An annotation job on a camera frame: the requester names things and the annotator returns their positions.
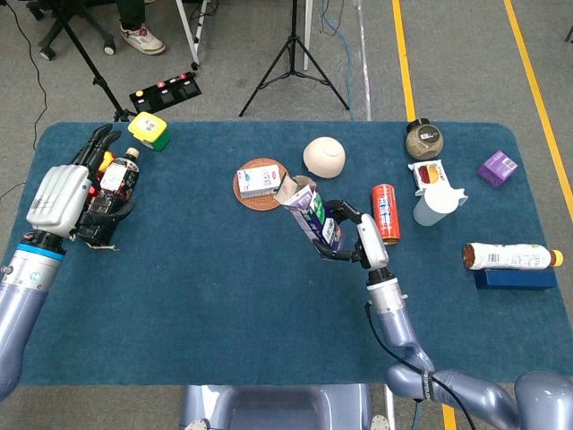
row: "woven placemat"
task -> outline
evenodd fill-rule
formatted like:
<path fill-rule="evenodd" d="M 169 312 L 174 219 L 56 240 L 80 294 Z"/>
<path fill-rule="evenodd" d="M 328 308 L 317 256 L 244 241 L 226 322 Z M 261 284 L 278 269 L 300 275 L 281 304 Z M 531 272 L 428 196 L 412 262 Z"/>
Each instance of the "woven placemat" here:
<path fill-rule="evenodd" d="M 239 170 L 243 170 L 245 168 L 261 168 L 263 166 L 270 166 L 271 164 L 276 164 L 278 166 L 280 177 L 283 177 L 285 173 L 288 173 L 285 167 L 275 159 L 252 159 L 242 165 Z M 279 206 L 279 203 L 273 198 L 274 194 L 258 195 L 257 197 L 247 198 L 241 197 L 241 193 L 239 192 L 239 179 L 237 178 L 236 173 L 233 178 L 233 191 L 235 192 L 235 197 L 239 202 L 254 211 L 272 211 Z"/>

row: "yellow floor line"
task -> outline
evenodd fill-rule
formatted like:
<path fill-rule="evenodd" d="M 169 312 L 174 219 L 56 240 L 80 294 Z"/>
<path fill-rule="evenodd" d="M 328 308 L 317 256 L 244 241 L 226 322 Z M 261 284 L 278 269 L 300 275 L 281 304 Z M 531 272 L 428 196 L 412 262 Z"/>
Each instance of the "yellow floor line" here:
<path fill-rule="evenodd" d="M 448 405 L 441 405 L 444 414 L 444 428 L 446 430 L 456 430 L 456 412 Z"/>
<path fill-rule="evenodd" d="M 567 204 L 567 209 L 569 210 L 571 222 L 573 222 L 573 193 L 571 192 L 571 185 L 569 184 L 567 173 L 565 171 L 565 167 L 563 166 L 563 160 L 561 159 L 559 147 L 557 146 L 555 136 L 553 135 L 552 124 L 549 121 L 549 116 L 547 115 L 545 104 L 543 103 L 543 97 L 541 95 L 541 91 L 539 90 L 537 80 L 535 79 L 534 68 L 531 66 L 529 54 L 527 53 L 526 43 L 523 40 L 523 36 L 521 35 L 521 30 L 519 29 L 516 13 L 513 10 L 511 0 L 503 0 L 503 3 L 505 4 L 505 9 L 508 13 L 509 23 L 511 24 L 511 29 L 513 30 L 513 36 L 516 39 L 517 48 L 519 49 L 519 54 L 521 55 L 521 61 L 523 62 L 523 66 L 526 69 L 527 80 L 529 81 L 531 93 L 534 96 L 537 113 L 539 114 L 539 119 L 541 120 L 541 124 L 543 126 L 543 132 L 545 133 L 545 140 L 547 141 L 547 146 L 549 146 L 549 152 L 552 155 L 553 166 L 555 167 L 555 172 L 557 173 L 557 178 L 559 179 L 559 183 L 561 185 L 563 197 L 565 197 L 565 203 Z"/>
<path fill-rule="evenodd" d="M 408 122 L 415 120 L 414 95 L 410 82 L 410 69 L 406 54 L 406 40 L 404 39 L 404 27 L 402 25 L 402 11 L 400 0 L 392 0 L 394 11 L 394 27 L 396 28 L 396 42 L 398 43 L 398 59 L 400 60 L 400 72 L 402 74 L 402 89 L 404 90 L 404 104 L 406 106 L 406 119 Z M 456 416 L 454 409 L 442 405 L 444 414 L 444 427 L 446 430 L 456 430 Z"/>
<path fill-rule="evenodd" d="M 394 9 L 394 26 L 396 27 L 396 42 L 398 43 L 398 58 L 400 60 L 400 72 L 402 73 L 402 88 L 404 89 L 404 104 L 406 105 L 406 119 L 408 122 L 415 120 L 414 96 L 410 83 L 410 70 L 408 69 L 408 57 L 406 56 L 406 40 L 402 27 L 402 12 L 400 0 L 392 0 Z"/>

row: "red can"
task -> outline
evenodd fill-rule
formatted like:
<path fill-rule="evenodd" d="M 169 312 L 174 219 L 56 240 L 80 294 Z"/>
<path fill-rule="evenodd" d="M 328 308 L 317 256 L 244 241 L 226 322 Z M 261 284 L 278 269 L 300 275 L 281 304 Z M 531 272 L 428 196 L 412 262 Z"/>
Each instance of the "red can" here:
<path fill-rule="evenodd" d="M 372 206 L 374 219 L 384 243 L 386 245 L 397 243 L 400 240 L 400 225 L 394 187 L 389 184 L 376 185 L 372 189 Z"/>

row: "person's leg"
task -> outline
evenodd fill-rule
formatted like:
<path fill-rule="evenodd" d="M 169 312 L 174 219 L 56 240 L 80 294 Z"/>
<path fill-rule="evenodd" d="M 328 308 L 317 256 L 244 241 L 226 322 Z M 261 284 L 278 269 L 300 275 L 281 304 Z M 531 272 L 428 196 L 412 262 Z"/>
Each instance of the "person's leg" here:
<path fill-rule="evenodd" d="M 119 21 L 126 30 L 138 30 L 145 22 L 144 0 L 116 0 Z"/>
<path fill-rule="evenodd" d="M 154 56 L 165 51 L 165 44 L 145 26 L 145 0 L 116 0 L 122 37 L 132 47 Z"/>

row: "black tripod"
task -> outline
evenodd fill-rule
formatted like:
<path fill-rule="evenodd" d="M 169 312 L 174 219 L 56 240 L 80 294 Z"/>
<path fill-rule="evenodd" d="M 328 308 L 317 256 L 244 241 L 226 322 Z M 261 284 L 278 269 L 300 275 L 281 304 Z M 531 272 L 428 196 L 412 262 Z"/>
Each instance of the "black tripod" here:
<path fill-rule="evenodd" d="M 117 101 L 117 99 L 115 98 L 114 93 L 107 86 L 106 80 L 99 73 L 98 68 L 91 61 L 90 56 L 88 55 L 86 50 L 81 45 L 80 40 L 75 35 L 72 28 L 68 25 L 67 20 L 64 18 L 63 14 L 62 14 L 62 11 L 60 11 L 60 9 L 55 5 L 54 0 L 47 0 L 47 3 L 52 8 L 52 11 L 54 12 L 54 15 L 56 16 L 56 19 L 60 22 L 60 24 L 62 25 L 62 28 L 64 28 L 65 32 L 68 33 L 68 36 L 70 36 L 70 39 L 72 40 L 73 44 L 78 49 L 78 51 L 80 52 L 81 56 L 83 57 L 83 60 L 86 62 L 88 67 L 91 69 L 91 72 L 94 75 L 93 84 L 99 85 L 101 87 L 101 89 L 106 93 L 107 98 L 109 99 L 109 101 L 111 101 L 111 104 L 114 105 L 114 108 L 115 108 L 114 121 L 116 121 L 116 122 L 117 121 L 129 122 L 129 116 L 135 116 L 135 114 L 133 112 L 130 112 L 127 109 L 123 109 L 122 106 L 119 104 L 119 101 Z"/>
<path fill-rule="evenodd" d="M 254 99 L 254 96 L 257 95 L 257 92 L 259 92 L 259 90 L 263 90 L 265 88 L 267 88 L 269 85 L 271 85 L 273 82 L 276 82 L 278 80 L 281 79 L 286 79 L 289 76 L 296 76 L 298 78 L 308 78 L 308 79 L 312 79 L 313 81 L 316 82 L 320 82 L 323 85 L 327 85 L 328 87 L 331 87 L 331 89 L 334 91 L 334 93 L 337 95 L 338 99 L 340 100 L 340 102 L 344 105 L 346 110 L 350 110 L 350 107 L 348 107 L 347 103 L 344 101 L 344 99 L 342 99 L 342 96 L 340 96 L 340 94 L 338 93 L 337 89 L 334 88 L 334 85 L 332 84 L 332 82 L 330 81 L 330 79 L 328 78 L 328 76 L 322 71 L 321 67 L 319 66 L 319 64 L 316 62 L 316 60 L 314 59 L 314 57 L 311 55 L 311 53 L 308 51 L 308 49 L 306 49 L 306 47 L 303 45 L 303 42 L 301 42 L 301 38 L 296 34 L 296 8 L 298 6 L 298 2 L 297 0 L 293 0 L 293 14 L 292 14 L 292 22 L 291 22 L 291 30 L 290 30 L 290 36 L 288 37 L 288 39 L 286 40 L 285 45 L 283 45 L 283 47 L 280 49 L 280 51 L 278 52 L 277 57 L 275 58 L 275 60 L 272 62 L 272 64 L 269 67 L 269 70 L 267 70 L 267 72 L 265 73 L 265 75 L 262 77 L 261 82 L 259 82 L 259 85 L 257 85 L 257 88 L 255 88 L 254 93 L 251 95 L 251 97 L 249 98 L 249 101 L 247 101 L 247 104 L 244 105 L 243 110 L 241 111 L 241 113 L 239 114 L 239 116 L 243 116 L 244 111 L 247 110 L 247 108 L 249 107 L 249 105 L 251 104 L 252 100 Z M 322 75 L 322 79 L 319 78 L 315 78 L 314 76 L 309 76 L 306 73 L 301 73 L 301 72 L 297 72 L 295 70 L 295 51 L 296 51 L 296 44 L 300 45 L 301 49 L 304 51 L 304 53 L 306 55 L 308 55 L 308 57 L 310 58 L 311 62 L 314 64 L 314 67 L 316 67 L 316 70 L 319 71 L 319 73 Z M 268 82 L 265 82 L 266 79 L 269 77 L 270 72 L 272 72 L 272 69 L 275 67 L 275 65 L 277 65 L 277 62 L 279 60 L 279 58 L 283 55 L 283 53 L 288 49 L 288 62 L 290 63 L 290 68 L 288 69 L 288 72 L 281 74 L 279 77 L 271 79 Z"/>

